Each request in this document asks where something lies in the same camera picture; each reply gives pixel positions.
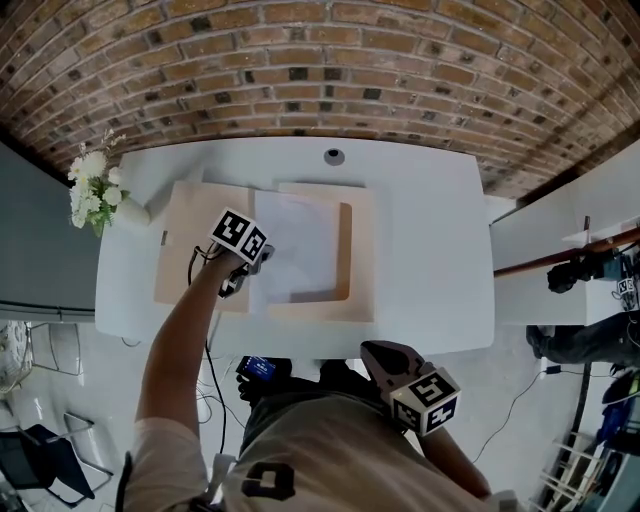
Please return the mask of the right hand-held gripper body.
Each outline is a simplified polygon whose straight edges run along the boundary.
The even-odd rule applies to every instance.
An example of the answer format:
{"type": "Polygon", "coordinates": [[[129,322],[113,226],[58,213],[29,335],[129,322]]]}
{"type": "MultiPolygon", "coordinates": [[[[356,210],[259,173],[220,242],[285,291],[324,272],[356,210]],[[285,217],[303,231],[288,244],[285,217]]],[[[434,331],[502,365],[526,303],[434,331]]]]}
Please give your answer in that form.
{"type": "Polygon", "coordinates": [[[360,356],[391,418],[402,428],[423,437],[454,417],[460,387],[444,368],[407,345],[385,340],[362,342],[360,356]]]}

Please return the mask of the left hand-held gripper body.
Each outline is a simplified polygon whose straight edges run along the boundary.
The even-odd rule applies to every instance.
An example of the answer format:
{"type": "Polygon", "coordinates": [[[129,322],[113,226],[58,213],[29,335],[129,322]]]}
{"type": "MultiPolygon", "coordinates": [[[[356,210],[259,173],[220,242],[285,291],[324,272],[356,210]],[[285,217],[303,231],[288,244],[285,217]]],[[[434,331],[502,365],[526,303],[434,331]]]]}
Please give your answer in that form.
{"type": "Polygon", "coordinates": [[[192,263],[200,258],[203,265],[217,260],[226,252],[238,256],[243,263],[225,278],[219,288],[218,297],[226,299],[241,290],[244,281],[252,273],[252,266],[259,257],[267,235],[256,222],[231,209],[225,208],[209,234],[211,244],[207,250],[196,246],[192,253],[192,263]]]}

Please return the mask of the beige shallow tray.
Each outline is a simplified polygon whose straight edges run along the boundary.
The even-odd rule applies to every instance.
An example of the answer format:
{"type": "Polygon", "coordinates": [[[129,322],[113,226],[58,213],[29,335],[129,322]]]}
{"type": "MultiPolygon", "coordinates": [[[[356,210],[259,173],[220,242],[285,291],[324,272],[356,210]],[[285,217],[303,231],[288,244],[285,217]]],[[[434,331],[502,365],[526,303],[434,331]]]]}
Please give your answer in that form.
{"type": "MultiPolygon", "coordinates": [[[[196,246],[211,243],[209,234],[225,208],[255,220],[254,197],[262,190],[213,183],[174,184],[165,219],[154,300],[174,305],[196,276],[192,263],[196,246]]],[[[271,305],[272,318],[314,322],[343,321],[372,323],[375,320],[374,197],[366,188],[324,184],[282,183],[279,193],[302,195],[339,205],[337,286],[334,298],[318,302],[271,305]]],[[[249,312],[249,279],[240,291],[222,299],[224,312],[249,312]]]]}

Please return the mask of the white A4 paper sheet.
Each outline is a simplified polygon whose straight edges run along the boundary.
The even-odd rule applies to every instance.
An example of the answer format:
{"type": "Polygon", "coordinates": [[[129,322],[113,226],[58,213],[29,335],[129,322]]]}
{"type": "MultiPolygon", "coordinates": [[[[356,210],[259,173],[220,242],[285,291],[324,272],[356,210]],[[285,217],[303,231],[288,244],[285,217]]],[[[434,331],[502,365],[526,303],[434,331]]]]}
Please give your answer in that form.
{"type": "Polygon", "coordinates": [[[339,210],[336,203],[302,195],[255,193],[255,220],[274,252],[249,279],[250,313],[334,298],[339,210]]]}

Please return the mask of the person's left forearm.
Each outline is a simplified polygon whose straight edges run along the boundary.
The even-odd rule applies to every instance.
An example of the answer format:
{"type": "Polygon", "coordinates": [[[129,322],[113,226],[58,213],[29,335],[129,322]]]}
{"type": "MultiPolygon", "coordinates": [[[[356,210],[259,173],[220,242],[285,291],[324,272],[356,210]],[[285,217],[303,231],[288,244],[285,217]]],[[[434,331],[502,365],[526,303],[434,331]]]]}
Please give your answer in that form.
{"type": "Polygon", "coordinates": [[[142,379],[136,419],[163,418],[199,433],[197,380],[218,292],[243,261],[225,252],[186,288],[157,333],[142,379]]]}

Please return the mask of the person's right forearm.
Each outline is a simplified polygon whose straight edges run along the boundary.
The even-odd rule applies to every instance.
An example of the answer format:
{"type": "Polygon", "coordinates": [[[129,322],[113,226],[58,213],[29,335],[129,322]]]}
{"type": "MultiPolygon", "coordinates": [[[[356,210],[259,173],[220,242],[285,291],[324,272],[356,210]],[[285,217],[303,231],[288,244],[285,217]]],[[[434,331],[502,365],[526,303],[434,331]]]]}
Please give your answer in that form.
{"type": "Polygon", "coordinates": [[[479,499],[491,495],[486,478],[444,427],[419,437],[418,443],[425,458],[459,487],[479,499]]]}

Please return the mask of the person's dark trousers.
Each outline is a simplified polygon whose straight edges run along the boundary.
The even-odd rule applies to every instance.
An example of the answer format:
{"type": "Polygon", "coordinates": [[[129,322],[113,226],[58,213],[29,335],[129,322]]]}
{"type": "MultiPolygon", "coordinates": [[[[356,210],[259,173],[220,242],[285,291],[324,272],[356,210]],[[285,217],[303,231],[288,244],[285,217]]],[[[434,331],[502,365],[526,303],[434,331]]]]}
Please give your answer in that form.
{"type": "Polygon", "coordinates": [[[363,400],[382,401],[378,386],[352,370],[345,360],[322,361],[317,382],[295,377],[292,371],[288,378],[272,384],[249,382],[238,374],[236,380],[240,398],[251,406],[260,399],[289,393],[341,393],[363,400]]]}

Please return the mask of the person's beige shirt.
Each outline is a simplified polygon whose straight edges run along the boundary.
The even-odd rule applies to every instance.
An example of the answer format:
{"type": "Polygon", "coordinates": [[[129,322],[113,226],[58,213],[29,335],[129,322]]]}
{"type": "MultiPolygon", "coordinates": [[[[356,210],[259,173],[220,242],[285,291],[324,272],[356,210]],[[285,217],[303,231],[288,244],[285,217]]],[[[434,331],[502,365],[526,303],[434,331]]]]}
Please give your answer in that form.
{"type": "Polygon", "coordinates": [[[117,512],[524,512],[479,499],[419,454],[371,405],[343,394],[261,401],[238,457],[207,469],[192,431],[135,424],[117,512]]]}

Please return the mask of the white vase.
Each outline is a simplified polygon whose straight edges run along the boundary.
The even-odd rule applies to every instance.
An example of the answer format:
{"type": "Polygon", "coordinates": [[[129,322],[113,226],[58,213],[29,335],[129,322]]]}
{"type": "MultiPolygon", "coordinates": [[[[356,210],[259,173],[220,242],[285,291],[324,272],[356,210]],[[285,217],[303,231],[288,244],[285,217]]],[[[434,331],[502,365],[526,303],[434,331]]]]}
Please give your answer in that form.
{"type": "Polygon", "coordinates": [[[117,206],[114,220],[123,226],[146,227],[149,225],[151,217],[143,205],[127,197],[117,206]]]}

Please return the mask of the small blue screen device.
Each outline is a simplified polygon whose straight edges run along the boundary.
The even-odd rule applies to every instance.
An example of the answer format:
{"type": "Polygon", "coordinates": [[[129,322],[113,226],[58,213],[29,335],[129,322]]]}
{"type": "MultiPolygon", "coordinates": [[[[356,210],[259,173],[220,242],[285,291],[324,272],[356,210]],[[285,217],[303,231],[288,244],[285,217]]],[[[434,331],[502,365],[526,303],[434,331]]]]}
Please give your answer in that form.
{"type": "Polygon", "coordinates": [[[236,373],[249,382],[272,384],[291,375],[292,362],[287,358],[244,356],[236,373]]]}

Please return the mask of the white flower bouquet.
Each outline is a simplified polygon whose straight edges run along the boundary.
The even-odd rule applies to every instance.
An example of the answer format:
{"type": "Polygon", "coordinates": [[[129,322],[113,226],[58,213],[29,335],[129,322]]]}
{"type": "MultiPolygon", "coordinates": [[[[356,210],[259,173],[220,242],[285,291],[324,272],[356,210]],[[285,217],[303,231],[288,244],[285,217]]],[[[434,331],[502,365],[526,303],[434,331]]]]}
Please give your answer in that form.
{"type": "Polygon", "coordinates": [[[67,178],[71,224],[92,228],[101,238],[104,228],[113,224],[116,211],[129,192],[122,187],[122,170],[115,162],[115,152],[126,140],[125,134],[107,129],[99,144],[91,149],[87,143],[79,146],[79,155],[72,161],[67,178]]]}

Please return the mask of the white low cabinet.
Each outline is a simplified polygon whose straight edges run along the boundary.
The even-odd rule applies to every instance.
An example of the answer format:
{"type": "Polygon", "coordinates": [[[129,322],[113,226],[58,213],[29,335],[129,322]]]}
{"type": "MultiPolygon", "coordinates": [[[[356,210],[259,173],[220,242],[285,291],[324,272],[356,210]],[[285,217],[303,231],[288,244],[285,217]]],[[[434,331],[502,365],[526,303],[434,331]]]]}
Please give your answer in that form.
{"type": "MultiPolygon", "coordinates": [[[[640,226],[640,140],[587,174],[490,227],[496,269],[640,226]]],[[[510,325],[590,325],[622,311],[616,283],[580,281],[556,294],[547,267],[495,280],[496,319],[510,325]]]]}

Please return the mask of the pale wooden rack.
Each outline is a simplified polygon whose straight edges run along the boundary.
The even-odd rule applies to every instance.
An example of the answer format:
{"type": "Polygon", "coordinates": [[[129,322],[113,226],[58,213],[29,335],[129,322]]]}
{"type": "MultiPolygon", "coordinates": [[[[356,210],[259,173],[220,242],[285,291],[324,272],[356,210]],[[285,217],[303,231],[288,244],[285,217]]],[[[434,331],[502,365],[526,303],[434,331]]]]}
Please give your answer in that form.
{"type": "Polygon", "coordinates": [[[555,440],[552,447],[556,459],[540,472],[541,493],[530,507],[536,512],[571,512],[595,489],[604,468],[604,449],[595,436],[576,431],[555,440]]]}

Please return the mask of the grey cabinet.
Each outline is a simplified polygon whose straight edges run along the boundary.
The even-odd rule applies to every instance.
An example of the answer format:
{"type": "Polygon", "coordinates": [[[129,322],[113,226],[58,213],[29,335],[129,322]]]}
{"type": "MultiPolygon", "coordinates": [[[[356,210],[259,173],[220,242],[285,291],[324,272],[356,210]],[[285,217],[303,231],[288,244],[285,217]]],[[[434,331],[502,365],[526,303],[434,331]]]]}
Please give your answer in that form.
{"type": "Polygon", "coordinates": [[[0,143],[0,322],[94,322],[99,250],[68,187],[0,143]]]}

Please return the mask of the blue bag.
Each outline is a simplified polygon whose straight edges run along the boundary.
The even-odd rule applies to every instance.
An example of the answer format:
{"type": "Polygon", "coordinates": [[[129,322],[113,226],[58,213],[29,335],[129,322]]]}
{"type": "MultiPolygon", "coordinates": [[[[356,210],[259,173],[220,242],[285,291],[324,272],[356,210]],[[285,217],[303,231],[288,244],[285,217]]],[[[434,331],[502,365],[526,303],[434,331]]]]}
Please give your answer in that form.
{"type": "Polygon", "coordinates": [[[628,372],[616,379],[603,395],[603,423],[598,430],[599,443],[609,441],[629,419],[633,401],[640,396],[640,372],[628,372]]]}

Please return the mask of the black chair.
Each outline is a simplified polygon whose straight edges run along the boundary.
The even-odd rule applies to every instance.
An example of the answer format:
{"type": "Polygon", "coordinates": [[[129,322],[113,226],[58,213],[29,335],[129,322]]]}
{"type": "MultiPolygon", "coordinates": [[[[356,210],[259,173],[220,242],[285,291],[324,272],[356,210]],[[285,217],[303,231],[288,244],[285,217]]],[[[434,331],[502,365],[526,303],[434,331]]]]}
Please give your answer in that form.
{"type": "Polygon", "coordinates": [[[17,491],[44,490],[75,509],[93,500],[114,473],[82,458],[76,449],[74,438],[93,431],[95,423],[70,412],[63,419],[63,434],[42,424],[0,431],[0,474],[17,491]]]}

